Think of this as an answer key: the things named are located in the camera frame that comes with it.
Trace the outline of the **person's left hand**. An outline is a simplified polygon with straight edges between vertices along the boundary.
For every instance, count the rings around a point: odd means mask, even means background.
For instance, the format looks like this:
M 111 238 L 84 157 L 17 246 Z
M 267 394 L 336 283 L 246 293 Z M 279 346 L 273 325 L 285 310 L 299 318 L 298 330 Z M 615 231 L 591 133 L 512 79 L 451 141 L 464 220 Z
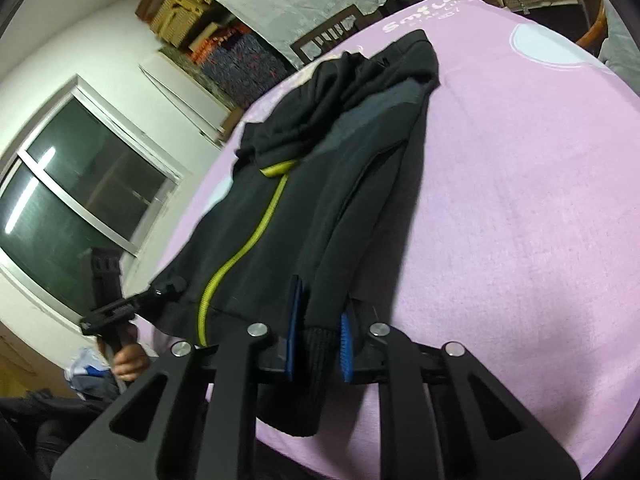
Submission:
M 128 344 L 124 344 L 112 359 L 111 370 L 115 377 L 123 382 L 134 382 L 150 366 L 151 359 L 138 343 L 138 329 L 134 324 L 126 328 Z

